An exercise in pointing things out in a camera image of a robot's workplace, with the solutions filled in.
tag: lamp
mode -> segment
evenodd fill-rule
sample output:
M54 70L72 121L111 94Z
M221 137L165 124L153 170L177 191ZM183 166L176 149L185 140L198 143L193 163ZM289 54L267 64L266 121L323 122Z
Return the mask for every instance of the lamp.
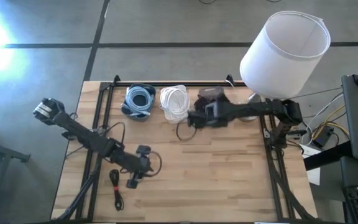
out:
M320 18L295 11L272 15L241 60L241 78L254 92L249 102L298 94L330 41Z

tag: concrete floor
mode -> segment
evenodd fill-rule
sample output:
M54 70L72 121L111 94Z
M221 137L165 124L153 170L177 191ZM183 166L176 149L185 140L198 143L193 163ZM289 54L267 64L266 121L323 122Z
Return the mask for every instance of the concrete floor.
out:
M92 43L102 5L103 0L0 0L0 44ZM197 0L113 0L100 42L252 42L267 18L282 10L323 18L333 42L358 42L358 1L353 0L217 0L211 5ZM49 219L67 141L60 128L46 127L31 112L43 97L59 99L67 111L75 110L90 52L0 50L0 144L31 154L28 163L12 161L9 167L0 190L0 223ZM240 79L239 62L246 52L247 48L99 49L90 80L112 80L116 74L123 80L221 80L227 74ZM331 47L299 95L340 87L340 77L354 73L358 47ZM338 93L295 101L309 116ZM342 104L335 102L316 124ZM338 123L347 127L346 117ZM329 201L324 190L313 187L319 216L343 220L341 204Z

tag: wooden tabletop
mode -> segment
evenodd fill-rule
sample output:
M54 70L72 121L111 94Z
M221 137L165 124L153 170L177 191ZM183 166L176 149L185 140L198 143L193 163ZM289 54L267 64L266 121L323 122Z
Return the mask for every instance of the wooden tabletop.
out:
M86 127L92 125L99 84L84 82L81 91L77 121ZM176 125L169 124L159 108L159 88L151 116L144 123L129 120L121 113L125 92L123 87L114 89L109 125L118 121L125 123L125 150L134 153L139 144L150 146L161 155L162 170L159 175L144 179L135 190L125 187L129 175L121 174L119 191L125 208L117 212L109 171L119 167L103 161L94 222L277 221L258 120L250 123L235 120L226 128L201 129L192 140L181 142L175 134ZM193 103L198 88L188 88L188 92ZM225 88L225 93L233 103L245 103L251 91L237 87L235 90ZM188 134L190 130L185 125L181 127L180 133ZM122 127L117 126L109 136L121 139L121 134ZM68 153L79 146L76 141L70 142ZM86 149L82 149L65 161L52 218L61 215L78 193L85 157ZM292 192L316 217L300 150L286 148L284 159Z

